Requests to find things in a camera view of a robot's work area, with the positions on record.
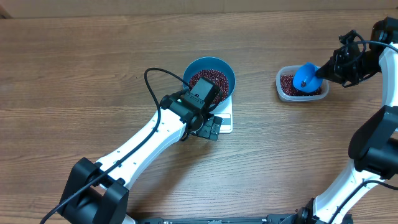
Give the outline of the blue plastic scoop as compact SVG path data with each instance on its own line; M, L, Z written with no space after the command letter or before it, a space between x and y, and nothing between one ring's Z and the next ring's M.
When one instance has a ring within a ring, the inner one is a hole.
M318 67L312 63L306 63L301 66L293 77L293 87L304 93L313 93L317 91L323 82L322 78L318 78L315 74Z

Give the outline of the red adzuki beans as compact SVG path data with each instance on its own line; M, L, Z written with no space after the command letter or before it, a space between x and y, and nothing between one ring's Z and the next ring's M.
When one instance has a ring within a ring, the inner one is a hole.
M200 70L189 79L188 83L191 87L194 87L201 78L207 78L211 82L215 83L222 92L222 98L217 96L213 101L213 104L219 103L221 100L225 100L227 98L229 91L229 81L223 72L215 69Z

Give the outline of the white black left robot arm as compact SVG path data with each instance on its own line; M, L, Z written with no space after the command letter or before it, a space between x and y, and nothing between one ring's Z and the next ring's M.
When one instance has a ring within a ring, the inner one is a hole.
M115 151L72 168L57 212L70 223L135 223L127 214L129 191L165 149L193 135L215 141L222 119L211 103L220 89L201 78L191 90L166 95L151 120Z

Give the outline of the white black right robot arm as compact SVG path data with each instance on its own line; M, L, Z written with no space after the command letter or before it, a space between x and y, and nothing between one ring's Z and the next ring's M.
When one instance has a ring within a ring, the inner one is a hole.
M374 24L370 40L351 30L341 35L342 46L320 68L303 65L292 85L313 93L322 81L345 88L358 85L377 73L382 74L382 106L351 138L349 162L341 174L321 194L311 199L284 223L348 223L347 212L369 190L387 186L397 174L397 19L386 17Z

